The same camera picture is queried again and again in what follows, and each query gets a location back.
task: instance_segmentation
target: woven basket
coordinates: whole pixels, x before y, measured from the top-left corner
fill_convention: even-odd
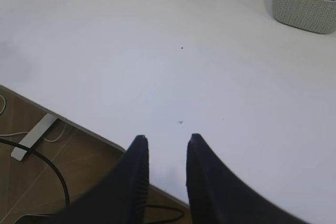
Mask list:
[[[336,1],[273,0],[274,18],[286,25],[329,34],[336,30]]]

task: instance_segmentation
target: gray basket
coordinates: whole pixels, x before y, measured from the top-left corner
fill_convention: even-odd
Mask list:
[[[336,30],[336,1],[273,0],[274,18],[286,25],[319,34]]]

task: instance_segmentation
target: black cable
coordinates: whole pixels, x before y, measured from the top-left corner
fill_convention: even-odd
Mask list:
[[[65,195],[65,205],[67,207],[70,205],[70,198],[69,198],[69,191],[68,191],[67,184],[65,183],[65,180],[64,180],[62,174],[57,169],[57,167],[49,159],[47,159],[44,155],[42,155],[41,153],[39,153],[39,152],[37,152],[37,151],[35,151],[33,149],[30,149],[28,147],[25,147],[24,145],[14,143],[14,142],[9,141],[9,140],[5,140],[3,138],[0,138],[0,143],[8,144],[8,145],[11,145],[11,146],[23,149],[23,150],[25,150],[25,151],[27,151],[29,153],[34,154],[35,156],[39,157],[44,162],[46,162],[50,166],[50,168],[53,169],[53,171],[56,173],[57,177],[59,178],[59,180],[60,180],[60,182],[62,184],[62,187],[63,187],[63,190],[64,190],[64,195]]]
[[[174,207],[167,207],[167,206],[160,206],[160,205],[146,205],[146,207],[148,208],[159,208],[159,209],[166,209],[166,210],[172,210],[172,211],[176,211],[179,212],[181,215],[176,217],[176,218],[172,218],[172,219],[167,219],[167,220],[159,220],[159,221],[154,221],[154,222],[147,222],[145,224],[165,224],[165,223],[172,223],[175,221],[178,221],[180,219],[182,219],[185,216],[184,211],[178,209],[178,208],[174,208]]]
[[[57,177],[59,178],[59,180],[60,180],[60,182],[62,184],[62,187],[63,187],[63,190],[64,190],[64,195],[65,195],[65,205],[67,207],[70,205],[70,198],[69,198],[69,191],[68,191],[67,184],[65,183],[65,180],[64,180],[61,172],[57,169],[57,167],[48,158],[46,158],[44,155],[42,155],[41,153],[39,153],[39,152],[37,152],[37,151],[35,151],[33,149],[25,147],[24,145],[14,143],[14,142],[9,141],[9,140],[5,140],[3,138],[0,138],[0,143],[8,144],[8,145],[11,145],[11,146],[23,149],[23,150],[25,150],[25,151],[27,151],[29,153],[34,154],[35,156],[39,157],[44,162],[46,162],[50,166],[50,168],[53,169],[53,171],[56,173]],[[172,219],[167,219],[167,220],[159,220],[159,221],[154,221],[154,222],[147,222],[145,224],[166,224],[166,223],[172,223],[172,222],[175,222],[175,221],[178,221],[178,220],[182,219],[185,216],[184,211],[182,211],[182,210],[180,210],[178,208],[174,208],[174,207],[160,206],[160,205],[146,205],[146,207],[176,211],[176,212],[180,213],[180,216],[178,216],[176,218],[172,218]]]

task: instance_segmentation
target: white desk leg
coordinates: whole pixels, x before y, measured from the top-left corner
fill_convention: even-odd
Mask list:
[[[19,144],[31,148],[33,144],[40,139],[40,137],[49,129],[49,127],[57,120],[57,117],[46,114],[41,121],[39,121],[34,128],[19,142]],[[19,161],[26,155],[26,151],[15,147],[11,156]]]

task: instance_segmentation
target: black object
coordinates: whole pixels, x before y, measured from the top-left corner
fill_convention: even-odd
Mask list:
[[[303,224],[233,174],[199,134],[187,150],[187,191],[193,224]]]
[[[149,154],[145,136],[137,136],[117,166],[48,224],[142,224],[149,188]]]
[[[14,146],[14,147],[17,147],[17,148],[20,148],[20,149],[23,149],[25,150],[27,153],[32,153],[34,154],[35,156],[39,157],[40,159],[42,159],[44,162],[47,163],[47,165],[50,166],[50,168],[56,173],[57,177],[59,178],[59,181],[61,182],[62,184],[62,187],[63,187],[63,191],[64,191],[64,196],[65,196],[65,205],[68,206],[70,204],[70,199],[69,199],[69,191],[68,191],[68,187],[67,187],[67,184],[65,183],[65,180],[62,176],[62,174],[59,172],[59,170],[57,169],[57,167],[49,160],[47,159],[44,155],[42,155],[40,152],[37,152],[36,150],[33,150],[33,149],[30,149],[24,145],[21,145],[21,144],[17,144],[17,143],[14,143],[12,141],[9,141],[9,140],[5,140],[3,138],[0,138],[0,143],[3,143],[3,144],[8,144],[8,145],[11,145],[11,146]]]

